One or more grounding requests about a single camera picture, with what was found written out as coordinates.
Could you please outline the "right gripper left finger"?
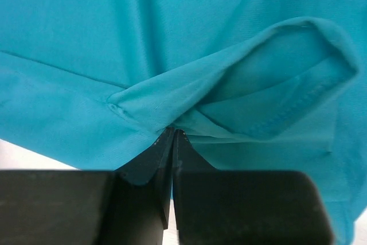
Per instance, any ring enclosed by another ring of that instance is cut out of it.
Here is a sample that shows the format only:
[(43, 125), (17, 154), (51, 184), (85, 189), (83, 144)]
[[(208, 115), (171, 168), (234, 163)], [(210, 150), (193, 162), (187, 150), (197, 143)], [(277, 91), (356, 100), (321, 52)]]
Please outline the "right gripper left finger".
[(168, 227), (166, 129), (116, 170), (2, 170), (2, 244), (161, 244)]

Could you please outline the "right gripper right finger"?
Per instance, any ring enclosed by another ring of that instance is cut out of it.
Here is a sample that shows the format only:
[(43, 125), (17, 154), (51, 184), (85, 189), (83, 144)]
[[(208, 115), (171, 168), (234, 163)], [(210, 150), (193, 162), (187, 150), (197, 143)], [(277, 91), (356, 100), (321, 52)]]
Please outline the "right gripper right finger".
[(334, 244), (321, 197), (301, 172), (220, 170), (182, 130), (173, 141), (180, 244)]

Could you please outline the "teal t shirt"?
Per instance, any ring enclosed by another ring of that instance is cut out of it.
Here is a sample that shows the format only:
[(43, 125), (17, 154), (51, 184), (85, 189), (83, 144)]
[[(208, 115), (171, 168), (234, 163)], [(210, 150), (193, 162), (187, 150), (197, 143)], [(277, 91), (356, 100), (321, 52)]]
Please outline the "teal t shirt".
[(1, 0), (1, 139), (116, 169), (168, 126), (221, 169), (366, 208), (366, 0)]

